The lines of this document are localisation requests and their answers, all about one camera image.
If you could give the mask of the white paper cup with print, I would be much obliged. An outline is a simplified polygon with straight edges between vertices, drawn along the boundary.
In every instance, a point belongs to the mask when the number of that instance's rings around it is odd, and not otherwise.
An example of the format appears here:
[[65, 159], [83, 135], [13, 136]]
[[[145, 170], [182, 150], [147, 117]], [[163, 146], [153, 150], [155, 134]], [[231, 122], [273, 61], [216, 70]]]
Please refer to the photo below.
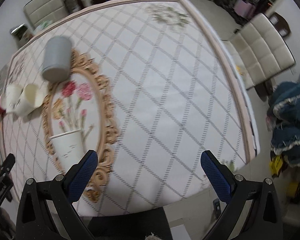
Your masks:
[[81, 129], [53, 135], [50, 137], [50, 141], [64, 173], [79, 163], [84, 156]]

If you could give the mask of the white floral paper cup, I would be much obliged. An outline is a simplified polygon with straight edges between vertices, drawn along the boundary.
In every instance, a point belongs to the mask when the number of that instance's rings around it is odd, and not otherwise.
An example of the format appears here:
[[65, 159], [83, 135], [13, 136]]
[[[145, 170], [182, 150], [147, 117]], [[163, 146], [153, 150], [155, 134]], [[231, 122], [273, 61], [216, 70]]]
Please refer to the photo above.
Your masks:
[[17, 103], [22, 91], [23, 91], [23, 87], [18, 84], [7, 85], [5, 91], [7, 114], [14, 112], [15, 104]]

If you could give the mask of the white paper cup lying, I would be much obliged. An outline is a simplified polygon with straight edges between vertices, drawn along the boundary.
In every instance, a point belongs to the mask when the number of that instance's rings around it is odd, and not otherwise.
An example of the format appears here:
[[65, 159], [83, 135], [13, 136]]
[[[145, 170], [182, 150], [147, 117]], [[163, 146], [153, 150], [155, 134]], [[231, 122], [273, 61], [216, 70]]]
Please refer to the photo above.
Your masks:
[[30, 83], [25, 86], [19, 96], [14, 113], [20, 117], [27, 116], [43, 104], [44, 98], [45, 95], [40, 88], [36, 84]]

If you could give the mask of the blue denim clothing pile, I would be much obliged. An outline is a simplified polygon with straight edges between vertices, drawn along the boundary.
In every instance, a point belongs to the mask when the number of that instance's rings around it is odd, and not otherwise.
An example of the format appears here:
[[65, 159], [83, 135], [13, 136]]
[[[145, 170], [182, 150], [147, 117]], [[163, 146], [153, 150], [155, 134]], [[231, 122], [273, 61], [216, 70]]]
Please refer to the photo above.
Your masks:
[[267, 123], [271, 153], [290, 167], [300, 167], [300, 77], [280, 83], [268, 100]]

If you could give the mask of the yellow object on chair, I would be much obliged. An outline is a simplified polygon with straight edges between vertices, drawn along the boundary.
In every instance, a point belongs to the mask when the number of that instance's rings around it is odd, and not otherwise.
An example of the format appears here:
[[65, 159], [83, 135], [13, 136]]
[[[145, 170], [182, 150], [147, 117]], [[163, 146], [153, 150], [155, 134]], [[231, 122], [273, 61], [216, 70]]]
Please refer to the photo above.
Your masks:
[[237, 71], [238, 71], [238, 73], [239, 73], [239, 75], [241, 75], [241, 76], [243, 76], [244, 75], [244, 72], [243, 72], [243, 70], [239, 67], [239, 66], [236, 66], [236, 69], [237, 69]]

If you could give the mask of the floral diamond pattern tablecloth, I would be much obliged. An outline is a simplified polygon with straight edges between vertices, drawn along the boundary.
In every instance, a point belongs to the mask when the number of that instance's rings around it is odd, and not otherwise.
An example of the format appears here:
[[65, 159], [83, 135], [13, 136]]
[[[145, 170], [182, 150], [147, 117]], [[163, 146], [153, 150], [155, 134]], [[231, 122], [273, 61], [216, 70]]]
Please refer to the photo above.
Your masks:
[[[72, 42], [70, 76], [42, 77], [54, 36]], [[188, 198], [209, 185], [200, 156], [210, 150], [236, 171], [260, 151], [249, 97], [215, 30], [187, 0], [95, 5], [37, 34], [11, 58], [8, 84], [36, 84], [44, 103], [6, 115], [2, 135], [15, 156], [13, 191], [62, 168], [50, 137], [82, 130], [98, 167], [74, 204], [82, 216], [125, 215]]]

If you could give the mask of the grey ribbed mug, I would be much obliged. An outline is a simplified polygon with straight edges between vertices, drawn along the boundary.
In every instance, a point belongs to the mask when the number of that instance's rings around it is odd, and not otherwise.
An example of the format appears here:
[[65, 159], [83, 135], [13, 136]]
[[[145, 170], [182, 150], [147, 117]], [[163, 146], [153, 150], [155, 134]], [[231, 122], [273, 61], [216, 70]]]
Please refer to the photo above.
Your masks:
[[44, 49], [42, 77], [51, 82], [63, 82], [70, 76], [72, 42], [66, 36], [54, 36]]

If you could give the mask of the white padded chair right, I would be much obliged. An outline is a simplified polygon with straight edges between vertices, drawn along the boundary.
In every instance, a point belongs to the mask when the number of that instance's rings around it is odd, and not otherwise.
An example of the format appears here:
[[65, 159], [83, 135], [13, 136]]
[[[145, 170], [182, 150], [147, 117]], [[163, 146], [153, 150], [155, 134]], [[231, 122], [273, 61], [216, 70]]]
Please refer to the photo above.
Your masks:
[[245, 89], [254, 88], [294, 66], [285, 40], [265, 14], [258, 14], [241, 30], [223, 41], [241, 76]]

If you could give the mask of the white padded chair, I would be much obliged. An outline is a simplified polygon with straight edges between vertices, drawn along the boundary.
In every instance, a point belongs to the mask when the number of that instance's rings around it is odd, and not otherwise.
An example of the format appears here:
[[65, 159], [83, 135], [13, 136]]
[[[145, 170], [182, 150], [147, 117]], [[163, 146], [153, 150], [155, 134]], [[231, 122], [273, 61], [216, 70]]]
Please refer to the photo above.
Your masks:
[[45, 21], [55, 23], [69, 15], [64, 0], [30, 0], [23, 11], [33, 29]]
[[241, 30], [223, 41], [241, 76], [245, 89], [254, 88], [294, 66], [285, 40], [265, 14], [258, 14]]

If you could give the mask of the tall printed carton box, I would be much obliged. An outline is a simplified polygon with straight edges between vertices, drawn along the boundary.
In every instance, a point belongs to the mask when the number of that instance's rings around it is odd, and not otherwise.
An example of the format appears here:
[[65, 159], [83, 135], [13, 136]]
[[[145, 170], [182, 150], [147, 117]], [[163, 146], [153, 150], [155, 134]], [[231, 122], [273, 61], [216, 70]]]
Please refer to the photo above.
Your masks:
[[21, 24], [17, 27], [12, 28], [10, 30], [10, 33], [13, 36], [18, 48], [21, 48], [22, 46], [27, 44], [27, 42], [29, 42], [34, 37], [32, 31], [25, 24]]

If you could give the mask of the dark wooden chair right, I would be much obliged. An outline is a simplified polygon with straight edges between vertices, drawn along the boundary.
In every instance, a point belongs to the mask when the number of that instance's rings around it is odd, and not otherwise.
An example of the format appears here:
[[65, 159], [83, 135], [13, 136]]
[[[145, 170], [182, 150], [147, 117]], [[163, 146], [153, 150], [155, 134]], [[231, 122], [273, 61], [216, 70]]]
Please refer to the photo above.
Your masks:
[[290, 35], [291, 31], [288, 22], [277, 12], [272, 13], [269, 16], [269, 20], [283, 38]]

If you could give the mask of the pink suitcase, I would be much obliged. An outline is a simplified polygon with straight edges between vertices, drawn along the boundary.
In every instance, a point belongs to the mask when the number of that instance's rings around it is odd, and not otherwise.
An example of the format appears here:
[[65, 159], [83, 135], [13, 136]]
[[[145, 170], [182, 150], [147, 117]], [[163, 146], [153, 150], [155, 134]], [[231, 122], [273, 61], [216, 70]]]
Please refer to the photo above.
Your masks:
[[246, 18], [252, 8], [253, 4], [251, 4], [248, 0], [236, 0], [234, 5], [235, 13], [242, 18]]

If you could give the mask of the white padded chair left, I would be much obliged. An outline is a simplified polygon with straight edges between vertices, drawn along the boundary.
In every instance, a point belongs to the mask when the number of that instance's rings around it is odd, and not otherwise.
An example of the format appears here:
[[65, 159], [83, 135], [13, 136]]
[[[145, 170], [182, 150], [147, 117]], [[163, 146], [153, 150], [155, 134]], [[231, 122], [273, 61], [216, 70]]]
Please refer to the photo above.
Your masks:
[[55, 23], [69, 15], [64, 0], [30, 0], [23, 11], [33, 29], [45, 21]]

